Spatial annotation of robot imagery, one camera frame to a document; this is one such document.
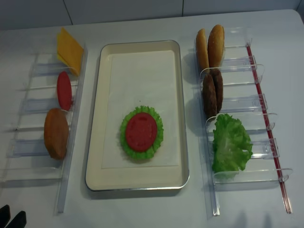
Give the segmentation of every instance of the black object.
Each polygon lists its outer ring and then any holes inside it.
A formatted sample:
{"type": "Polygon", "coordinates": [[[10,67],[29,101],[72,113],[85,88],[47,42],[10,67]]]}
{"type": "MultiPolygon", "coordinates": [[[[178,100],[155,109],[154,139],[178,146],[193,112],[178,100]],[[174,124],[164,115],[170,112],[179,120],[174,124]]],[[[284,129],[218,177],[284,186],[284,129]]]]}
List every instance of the black object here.
{"type": "Polygon", "coordinates": [[[10,207],[5,205],[0,209],[0,228],[5,228],[5,226],[10,221],[10,207]]]}
{"type": "Polygon", "coordinates": [[[25,211],[19,212],[6,228],[24,228],[27,224],[25,211]]]}

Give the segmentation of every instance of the brown patty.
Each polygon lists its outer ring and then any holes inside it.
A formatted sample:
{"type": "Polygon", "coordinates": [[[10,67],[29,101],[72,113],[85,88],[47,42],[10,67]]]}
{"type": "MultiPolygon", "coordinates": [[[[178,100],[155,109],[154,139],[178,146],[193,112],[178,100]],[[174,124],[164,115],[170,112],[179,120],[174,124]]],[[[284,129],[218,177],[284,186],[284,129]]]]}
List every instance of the brown patty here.
{"type": "Polygon", "coordinates": [[[219,69],[210,70],[212,75],[213,84],[215,87],[215,93],[217,97],[217,113],[222,109],[223,103],[223,77],[219,69]]]}
{"type": "Polygon", "coordinates": [[[49,110],[44,122],[44,144],[51,158],[64,159],[67,152],[68,125],[64,111],[49,110]]]}
{"type": "Polygon", "coordinates": [[[203,103],[207,118],[217,114],[217,97],[211,74],[207,74],[203,81],[203,103]]]}

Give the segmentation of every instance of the tray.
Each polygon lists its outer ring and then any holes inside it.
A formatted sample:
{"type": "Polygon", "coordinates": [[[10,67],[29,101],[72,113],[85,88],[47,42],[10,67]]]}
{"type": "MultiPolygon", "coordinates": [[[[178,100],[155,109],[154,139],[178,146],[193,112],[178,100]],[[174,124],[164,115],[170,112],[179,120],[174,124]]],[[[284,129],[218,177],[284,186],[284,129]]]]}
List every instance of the tray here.
{"type": "Polygon", "coordinates": [[[188,154],[180,47],[172,40],[110,44],[101,51],[85,181],[90,190],[180,189],[188,154]],[[133,161],[119,142],[123,118],[151,106],[164,124],[154,157],[133,161]]]}
{"type": "Polygon", "coordinates": [[[281,187],[287,213],[291,213],[291,205],[285,188],[285,181],[293,170],[281,168],[279,150],[276,139],[272,135],[276,114],[267,113],[267,103],[261,91],[264,66],[257,64],[251,53],[252,38],[250,28],[225,28],[225,59],[218,69],[222,73],[224,84],[224,100],[220,111],[241,120],[250,135],[253,144],[253,155],[244,171],[227,171],[214,173],[213,163],[213,130],[217,116],[206,119],[203,110],[202,81],[209,69],[201,71],[198,67],[197,94],[202,118],[202,135],[200,139],[200,157],[210,208],[213,216],[220,215],[217,192],[223,190],[260,189],[266,183],[275,182],[281,187]]]}
{"type": "Polygon", "coordinates": [[[25,56],[33,60],[29,70],[29,77],[23,75],[20,87],[10,94],[14,96],[15,108],[9,108],[11,122],[6,125],[4,137],[9,138],[8,150],[1,153],[0,182],[2,186],[13,182],[40,185],[46,180],[59,182],[56,198],[56,212],[64,212],[67,182],[72,160],[74,140],[79,116],[84,75],[86,70],[87,50],[84,48],[81,73],[75,77],[70,68],[57,60],[56,36],[43,38],[43,44],[36,42],[29,46],[33,53],[25,56]],[[57,101],[57,77],[66,71],[72,85],[73,104],[66,112],[69,125],[69,138],[66,157],[63,161],[52,159],[43,140],[44,121],[51,108],[60,108],[57,101]]]}

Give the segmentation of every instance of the green lettuce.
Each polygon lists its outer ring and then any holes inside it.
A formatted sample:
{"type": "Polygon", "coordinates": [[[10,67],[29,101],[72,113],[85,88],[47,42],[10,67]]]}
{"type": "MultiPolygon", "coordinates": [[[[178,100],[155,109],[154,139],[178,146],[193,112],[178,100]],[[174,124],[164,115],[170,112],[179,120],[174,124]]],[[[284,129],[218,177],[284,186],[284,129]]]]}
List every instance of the green lettuce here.
{"type": "Polygon", "coordinates": [[[252,156],[252,144],[242,122],[228,114],[221,114],[213,130],[213,171],[244,170],[252,156]]]}
{"type": "Polygon", "coordinates": [[[123,119],[122,125],[120,126],[120,144],[127,155],[129,155],[133,159],[150,159],[154,156],[154,153],[157,149],[161,146],[163,141],[163,125],[162,119],[160,115],[155,111],[154,108],[149,106],[140,106],[136,107],[134,111],[130,112],[128,115],[125,116],[123,119]],[[131,120],[133,116],[138,113],[148,113],[150,114],[154,120],[156,121],[157,125],[157,134],[156,139],[153,145],[144,152],[136,152],[134,151],[127,143],[125,138],[125,130],[127,128],[128,122],[131,120]]]}

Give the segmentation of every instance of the tray rim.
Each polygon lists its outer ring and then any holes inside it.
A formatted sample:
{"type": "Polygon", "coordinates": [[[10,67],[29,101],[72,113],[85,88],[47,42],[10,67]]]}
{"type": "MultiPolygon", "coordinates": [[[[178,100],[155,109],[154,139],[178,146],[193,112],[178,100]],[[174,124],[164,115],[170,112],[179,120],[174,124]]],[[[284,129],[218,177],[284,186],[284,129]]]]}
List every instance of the tray rim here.
{"type": "MultiPolygon", "coordinates": [[[[153,40],[153,41],[142,41],[142,42],[126,42],[126,43],[110,43],[110,44],[106,44],[102,47],[101,51],[100,51],[100,56],[99,56],[99,61],[100,62],[100,59],[101,59],[101,54],[102,54],[102,51],[107,47],[107,46],[111,46],[111,45],[128,45],[128,44],[144,44],[144,43],[160,43],[160,42],[173,42],[177,45],[178,47],[178,51],[179,51],[179,57],[178,57],[178,61],[180,62],[180,66],[178,67],[179,71],[180,71],[180,77],[181,77],[181,80],[180,80],[180,85],[181,85],[181,91],[182,91],[182,96],[181,96],[181,105],[182,105],[182,108],[184,109],[185,108],[185,103],[184,103],[184,95],[183,95],[183,80],[182,80],[182,69],[181,69],[181,47],[179,45],[179,43],[173,39],[168,39],[168,40],[153,40]]],[[[94,85],[94,94],[93,94],[93,99],[94,99],[94,107],[93,109],[91,110],[91,114],[90,116],[92,116],[92,120],[90,120],[90,124],[89,124],[89,128],[88,128],[88,134],[89,134],[89,145],[88,145],[88,148],[87,148],[87,158],[86,158],[86,168],[85,168],[85,185],[86,187],[92,191],[92,192],[111,192],[111,191],[146,191],[146,190],[180,190],[182,189],[189,181],[189,178],[190,178],[190,170],[189,170],[189,156],[188,156],[188,143],[187,143],[187,131],[186,131],[186,119],[185,119],[185,112],[183,112],[183,125],[184,125],[184,129],[185,129],[185,159],[186,161],[181,161],[181,167],[182,169],[186,168],[186,178],[184,179],[184,181],[182,182],[181,185],[179,186],[168,186],[168,187],[139,187],[139,188],[117,188],[117,189],[104,189],[104,190],[93,190],[89,187],[89,185],[87,184],[87,180],[86,180],[86,177],[87,177],[87,163],[88,163],[88,156],[89,156],[89,149],[90,149],[90,144],[91,144],[91,134],[92,134],[92,127],[93,127],[93,119],[94,119],[94,112],[95,112],[95,102],[96,102],[96,93],[97,93],[97,85],[98,85],[98,79],[99,79],[99,69],[100,69],[100,64],[98,66],[98,74],[96,75],[97,76],[97,80],[96,80],[96,84],[94,85]]]]}

